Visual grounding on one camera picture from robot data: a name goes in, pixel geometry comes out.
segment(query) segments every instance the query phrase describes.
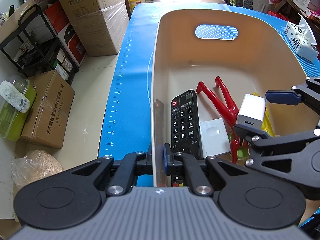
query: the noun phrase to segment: red plastic toy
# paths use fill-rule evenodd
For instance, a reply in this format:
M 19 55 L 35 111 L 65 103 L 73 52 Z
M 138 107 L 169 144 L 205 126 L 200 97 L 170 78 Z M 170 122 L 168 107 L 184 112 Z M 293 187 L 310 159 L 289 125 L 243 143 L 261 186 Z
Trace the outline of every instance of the red plastic toy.
M 202 81 L 198 83 L 196 92 L 197 94 L 204 92 L 206 96 L 214 104 L 214 106 L 217 108 L 217 111 L 219 112 L 223 120 L 225 120 L 227 124 L 231 127 L 233 140 L 230 143 L 230 148 L 232 153 L 232 162 L 236 163 L 238 157 L 238 149 L 240 147 L 240 138 L 233 131 L 233 126 L 236 124 L 239 109 L 236 106 L 236 103 L 231 98 L 230 93 L 225 84 L 222 82 L 221 78 L 216 77 L 215 82 L 216 86 L 220 87 L 227 106 L 225 106 L 224 103 L 222 103 L 220 99 L 209 88 L 207 88 Z

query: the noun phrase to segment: blue mat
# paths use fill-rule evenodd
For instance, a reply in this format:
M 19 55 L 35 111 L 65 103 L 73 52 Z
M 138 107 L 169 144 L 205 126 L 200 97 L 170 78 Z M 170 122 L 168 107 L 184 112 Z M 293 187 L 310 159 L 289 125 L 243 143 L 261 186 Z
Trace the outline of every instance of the blue mat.
M 286 22 L 264 13 L 215 3 L 143 3 L 136 6 L 124 36 L 109 92 L 99 157 L 112 155 L 115 160 L 120 160 L 127 153 L 148 150 L 151 142 L 151 73 L 156 31 L 161 16 L 178 9 L 218 9 L 259 18 L 273 26 L 294 52 L 284 33 Z M 197 31 L 201 38 L 234 39 L 237 35 L 228 26 L 201 25 Z M 296 57 L 307 76 L 320 76 L 320 62 L 317 59 L 312 63 Z M 152 176 L 140 176 L 138 186 L 152 186 Z

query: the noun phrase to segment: red and white box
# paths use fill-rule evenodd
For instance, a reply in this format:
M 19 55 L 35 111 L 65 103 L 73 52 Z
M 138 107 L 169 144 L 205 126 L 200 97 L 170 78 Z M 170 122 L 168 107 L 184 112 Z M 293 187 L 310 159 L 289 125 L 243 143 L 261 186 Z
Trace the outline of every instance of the red and white box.
M 78 67 L 82 64 L 87 54 L 76 31 L 72 27 L 59 1 L 55 2 L 45 11 L 59 40 L 69 52 L 70 56 Z

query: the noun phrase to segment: gray ribbed surface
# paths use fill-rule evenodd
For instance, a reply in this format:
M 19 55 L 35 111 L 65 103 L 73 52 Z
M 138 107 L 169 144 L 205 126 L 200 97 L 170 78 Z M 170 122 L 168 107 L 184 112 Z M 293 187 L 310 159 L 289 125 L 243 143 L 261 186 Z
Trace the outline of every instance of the gray ribbed surface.
M 12 240 L 306 240 L 297 227 L 259 231 L 228 219 L 208 197 L 187 187 L 134 187 L 111 197 L 91 220 L 65 230 L 24 227 Z

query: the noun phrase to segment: storage bin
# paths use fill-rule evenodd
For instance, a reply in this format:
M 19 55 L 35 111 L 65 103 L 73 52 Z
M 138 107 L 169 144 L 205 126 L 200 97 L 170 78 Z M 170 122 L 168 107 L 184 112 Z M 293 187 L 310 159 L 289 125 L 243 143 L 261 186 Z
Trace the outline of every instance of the storage bin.
M 30 109 L 36 98 L 36 91 L 28 79 L 17 75 L 6 79 L 30 101 Z M 17 141 L 20 137 L 23 125 L 29 111 L 21 113 L 0 96 L 0 137 L 11 141 Z
M 198 38 L 199 25 L 232 26 L 233 40 Z M 170 103 L 203 81 L 224 101 L 215 77 L 220 76 L 240 108 L 245 94 L 287 90 L 302 84 L 306 74 L 279 33 L 266 22 L 244 14 L 214 9 L 168 12 L 159 21 L 153 58 L 151 139 L 154 186 L 164 186 L 163 144 L 171 143 Z M 163 104 L 163 114 L 155 103 Z M 204 93 L 197 95 L 199 121 L 220 118 Z M 319 116 L 304 104 L 268 104 L 273 131 L 286 135 L 310 130 Z

